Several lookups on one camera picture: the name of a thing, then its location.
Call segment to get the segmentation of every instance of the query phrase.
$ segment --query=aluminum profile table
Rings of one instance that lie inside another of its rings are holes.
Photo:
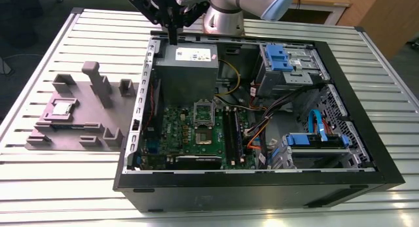
[[[326,41],[406,184],[319,209],[139,213],[112,183],[116,152],[28,151],[57,73],[87,80],[84,61],[139,82],[151,24],[136,12],[72,13],[0,126],[0,223],[53,226],[407,226],[419,223],[419,105],[368,36],[352,27],[246,20],[248,36]],[[188,32],[202,32],[198,20]]]

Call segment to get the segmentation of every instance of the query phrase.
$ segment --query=black cable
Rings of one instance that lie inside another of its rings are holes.
[[[258,168],[259,169],[267,169],[268,167],[268,148],[267,148],[267,136],[266,136],[266,131],[263,130],[263,132],[259,135],[259,140],[260,140],[260,153],[264,156],[264,163],[260,162],[259,160],[259,165]]]
[[[244,109],[251,110],[251,111],[260,111],[260,109],[252,109],[252,108],[244,107],[242,105],[235,105],[235,104],[230,103],[226,99],[223,99],[220,96],[215,96],[215,97],[218,97],[220,99],[220,101],[223,101],[223,103],[227,104],[228,106],[244,108]]]
[[[302,0],[298,0],[298,2],[296,2],[296,9],[298,10],[300,9],[300,6],[302,6]]]

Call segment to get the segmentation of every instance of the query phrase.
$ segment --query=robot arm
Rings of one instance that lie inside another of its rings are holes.
[[[147,19],[162,25],[170,44],[178,44],[178,33],[190,27],[210,7],[208,0],[128,0]]]
[[[268,21],[276,21],[286,13],[292,0],[128,0],[148,20],[162,25],[170,44],[176,45],[178,33],[194,24],[206,13],[207,33],[242,35],[243,13],[252,13]]]
[[[204,18],[204,31],[242,35],[244,31],[242,10],[264,20],[278,21],[291,3],[292,0],[211,0]]]

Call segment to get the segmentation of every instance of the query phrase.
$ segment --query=cable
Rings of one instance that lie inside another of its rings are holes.
[[[263,127],[260,128],[260,130],[258,131],[258,133],[255,134],[254,138],[250,140],[247,147],[251,146],[251,142],[256,139],[258,135],[260,134],[260,132],[263,131],[263,129],[267,127],[268,123],[266,123],[263,125]]]
[[[3,70],[3,73],[0,73],[0,75],[4,75],[4,76],[13,75],[13,73],[15,73],[13,69],[11,69],[11,71],[8,73],[5,73],[4,61],[7,59],[11,59],[11,58],[15,58],[15,57],[19,57],[19,56],[40,56],[40,57],[44,57],[41,54],[16,54],[16,55],[11,55],[11,56],[8,56],[5,58],[0,57],[0,60],[1,60],[1,70]]]
[[[258,150],[260,149],[259,146],[248,146],[248,148],[250,148],[250,149],[258,149]]]
[[[232,69],[235,70],[236,75],[238,75],[238,84],[236,84],[236,87],[235,87],[231,91],[228,91],[228,92],[223,92],[223,93],[215,94],[216,96],[224,96],[224,95],[228,95],[230,93],[235,92],[235,90],[239,88],[239,86],[240,86],[240,73],[239,73],[239,70],[236,69],[236,67],[235,67],[231,63],[228,63],[228,62],[227,62],[226,60],[223,60],[223,59],[219,59],[219,61],[220,61],[220,62],[224,62],[224,63],[230,66],[230,68],[232,68]]]
[[[224,99],[223,99],[220,96],[218,96],[218,95],[215,95],[215,97],[218,97],[218,98],[222,100],[222,102],[223,102],[226,105],[228,105],[228,106],[238,107],[238,108],[244,108],[244,109],[251,110],[251,111],[262,111],[260,109],[247,108],[247,107],[244,107],[244,106],[242,106],[242,105],[232,104],[232,103],[230,103],[227,100],[224,100]]]
[[[254,109],[263,109],[263,110],[267,110],[267,107],[264,107],[264,106],[256,107],[256,106],[252,105],[254,99],[255,99],[255,96],[252,96],[252,97],[250,98],[248,107],[250,107],[250,108],[254,108]]]
[[[298,10],[300,9],[300,6],[302,6],[302,0],[298,0],[298,2],[296,2],[296,9]]]
[[[3,60],[4,59],[11,59],[11,58],[15,58],[15,57],[19,57],[19,56],[39,56],[39,57],[44,57],[41,54],[16,54],[16,55],[11,55],[11,56],[3,58]]]

